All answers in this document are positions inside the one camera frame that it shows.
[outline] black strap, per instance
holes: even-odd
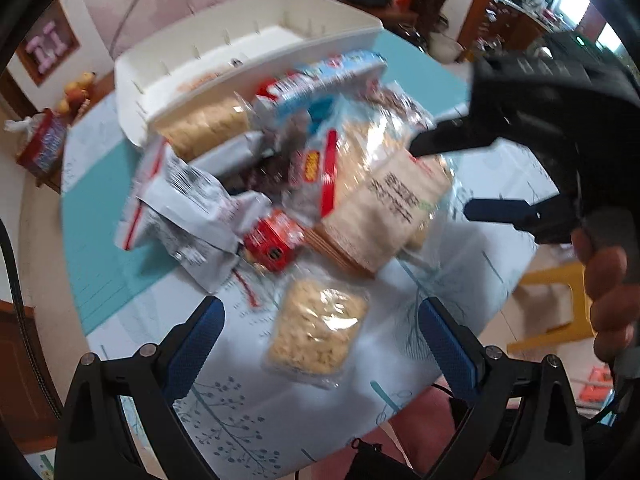
[[[405,464],[382,453],[382,444],[368,444],[357,438],[351,447],[358,450],[344,480],[419,480]]]

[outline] screw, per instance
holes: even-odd
[[[558,368],[562,365],[562,361],[557,355],[549,354],[546,356],[546,362],[549,363],[553,368]]]
[[[87,352],[80,358],[80,364],[82,366],[88,366],[95,361],[95,354],[93,352]]]
[[[151,357],[156,353],[156,349],[158,349],[156,345],[154,345],[153,343],[147,343],[146,345],[142,345],[139,352],[142,357]]]
[[[498,359],[500,359],[504,355],[502,353],[502,350],[500,350],[497,346],[494,346],[494,345],[490,345],[487,348],[485,348],[484,349],[484,354],[489,359],[492,359],[494,361],[497,361]]]

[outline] blue gripper pad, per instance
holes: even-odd
[[[418,327],[453,394],[473,405],[479,395],[478,370],[443,316],[455,321],[448,312],[441,315],[439,309],[444,310],[444,306],[437,298],[424,300],[418,308]]]
[[[535,209],[524,200],[493,198],[472,198],[466,203],[464,209],[467,220],[505,224],[521,222],[535,212]]]
[[[206,298],[209,305],[185,337],[167,367],[162,394],[169,404],[186,397],[213,345],[225,326],[225,308],[218,298]]]

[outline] black cable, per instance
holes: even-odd
[[[18,328],[20,330],[20,338],[24,343],[24,348],[27,351],[27,357],[29,364],[33,370],[38,386],[47,399],[47,403],[51,408],[51,411],[58,420],[62,418],[62,406],[57,393],[52,393],[49,386],[44,380],[44,376],[40,371],[40,365],[36,360],[36,354],[33,350],[33,344],[27,332],[27,327],[24,317],[24,303],[22,301],[22,291],[20,290],[20,278],[18,277],[18,268],[15,265],[14,250],[11,247],[11,239],[9,233],[4,226],[4,222],[0,219],[0,247],[2,248],[2,256],[4,257],[4,265],[6,267],[6,274],[9,278],[9,288],[11,289],[11,299],[14,304],[15,315],[18,319]]]
[[[609,413],[615,410],[616,407],[619,405],[620,401],[625,397],[626,393],[629,391],[631,384],[632,384],[632,381],[627,381],[625,384],[623,384],[622,388],[620,388],[620,391],[616,393],[615,397],[613,397],[613,400],[609,404],[607,404],[605,408],[600,410],[600,412],[597,413],[595,416],[592,416],[591,418],[588,418],[585,421],[585,423],[582,425],[582,430],[587,430],[591,426],[594,426],[595,424],[600,422],[603,418],[605,418],[607,415],[609,415]]]
[[[445,392],[449,397],[455,397],[455,395],[452,393],[451,390],[449,390],[448,388],[445,388],[441,384],[433,383],[431,386],[433,386],[437,390],[440,390],[441,392]]]
[[[113,57],[113,51],[114,51],[114,49],[116,47],[118,39],[120,38],[120,35],[122,33],[122,29],[124,28],[125,23],[127,23],[127,20],[129,19],[129,16],[133,12],[133,9],[136,8],[136,5],[138,4],[139,1],[140,0],[132,0],[132,2],[129,4],[129,9],[127,9],[127,12],[124,13],[124,16],[122,17],[122,20],[120,21],[120,24],[118,25],[118,28],[116,28],[116,33],[113,35],[113,39],[111,40],[111,44],[109,46],[109,56]]]

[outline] window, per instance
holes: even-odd
[[[605,46],[610,51],[615,52],[620,48],[622,41],[620,41],[618,35],[613,31],[611,25],[607,23],[607,25],[604,26],[604,30],[599,35],[597,43]]]
[[[558,4],[558,10],[574,27],[580,23],[584,13],[587,12],[587,7],[589,7],[589,0],[560,0]]]

